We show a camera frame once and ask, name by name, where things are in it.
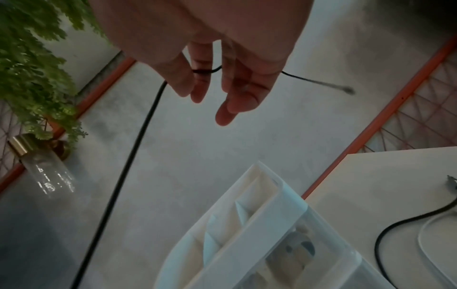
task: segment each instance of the orange metal frame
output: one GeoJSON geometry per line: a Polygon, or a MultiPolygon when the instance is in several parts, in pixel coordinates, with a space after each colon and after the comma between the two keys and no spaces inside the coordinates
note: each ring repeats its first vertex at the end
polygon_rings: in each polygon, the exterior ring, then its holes
{"type": "Polygon", "coordinates": [[[324,173],[302,195],[306,199],[322,181],[348,155],[357,153],[371,137],[386,123],[386,121],[405,103],[408,97],[424,82],[429,75],[457,48],[457,35],[450,39],[408,82],[408,84],[390,101],[378,116],[356,137],[356,139],[338,156],[324,173]]]}
{"type": "MultiPolygon", "coordinates": [[[[136,60],[133,58],[126,58],[119,66],[99,85],[97,86],[94,91],[92,91],[80,104],[77,105],[78,112],[76,117],[79,118],[83,113],[85,113],[96,101],[98,101],[103,94],[114,84],[116,81],[122,77],[122,75],[127,72],[133,64],[135,64],[136,60]]],[[[52,132],[54,134],[54,138],[60,138],[64,133],[65,130],[59,127],[57,124],[49,122],[52,127],[52,132]]],[[[15,180],[17,179],[23,172],[25,168],[22,164],[18,163],[13,167],[12,170],[8,172],[8,174],[3,178],[2,182],[0,182],[0,194],[15,180]]]]}

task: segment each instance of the plastic organizer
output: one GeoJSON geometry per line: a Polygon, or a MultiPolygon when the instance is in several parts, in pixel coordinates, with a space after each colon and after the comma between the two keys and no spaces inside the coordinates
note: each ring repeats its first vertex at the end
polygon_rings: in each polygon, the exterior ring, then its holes
{"type": "Polygon", "coordinates": [[[257,163],[177,243],[155,288],[393,287],[280,177],[257,163]]]}

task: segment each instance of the human hand holding cable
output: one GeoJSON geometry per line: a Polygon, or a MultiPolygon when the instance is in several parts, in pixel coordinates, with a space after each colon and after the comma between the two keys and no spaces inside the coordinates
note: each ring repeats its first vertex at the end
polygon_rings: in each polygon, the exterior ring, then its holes
{"type": "Polygon", "coordinates": [[[213,42],[222,40],[219,125],[255,109],[271,91],[292,52],[312,0],[90,0],[108,38],[150,65],[182,97],[205,97],[213,42]],[[191,64],[182,54],[187,46],[191,64]]]}

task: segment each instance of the white table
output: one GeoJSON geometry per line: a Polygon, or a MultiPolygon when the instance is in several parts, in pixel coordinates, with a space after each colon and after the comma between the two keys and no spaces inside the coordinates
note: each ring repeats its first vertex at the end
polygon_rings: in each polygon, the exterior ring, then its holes
{"type": "MultiPolygon", "coordinates": [[[[440,208],[457,197],[446,186],[457,177],[457,147],[348,155],[306,201],[374,267],[374,243],[388,225],[440,208]]],[[[381,258],[402,288],[448,288],[432,273],[417,246],[425,221],[388,233],[381,258]]],[[[457,218],[443,218],[424,232],[424,249],[457,280],[457,218]]]]}

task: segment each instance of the white cable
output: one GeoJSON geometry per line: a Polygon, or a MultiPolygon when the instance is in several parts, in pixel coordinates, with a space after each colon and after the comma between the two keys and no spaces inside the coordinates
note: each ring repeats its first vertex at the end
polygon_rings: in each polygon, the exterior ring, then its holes
{"type": "Polygon", "coordinates": [[[419,248],[420,250],[422,251],[422,253],[424,254],[424,256],[428,259],[428,261],[430,261],[430,263],[437,269],[437,271],[442,275],[442,277],[444,277],[444,279],[448,280],[450,284],[452,284],[454,286],[454,288],[457,289],[457,283],[455,281],[453,281],[451,279],[451,277],[449,277],[443,270],[440,269],[440,267],[438,267],[438,265],[430,258],[430,256],[427,254],[427,252],[424,250],[424,247],[422,246],[422,233],[425,231],[425,228],[428,227],[431,223],[433,223],[434,221],[438,220],[438,219],[441,219],[443,217],[446,217],[446,216],[449,216],[449,215],[452,215],[452,214],[457,214],[457,211],[455,211],[454,209],[450,210],[450,211],[447,211],[445,213],[442,213],[442,214],[439,214],[439,215],[436,215],[432,218],[430,218],[427,222],[425,222],[425,224],[420,228],[420,231],[417,235],[417,243],[419,245],[419,248]]]}

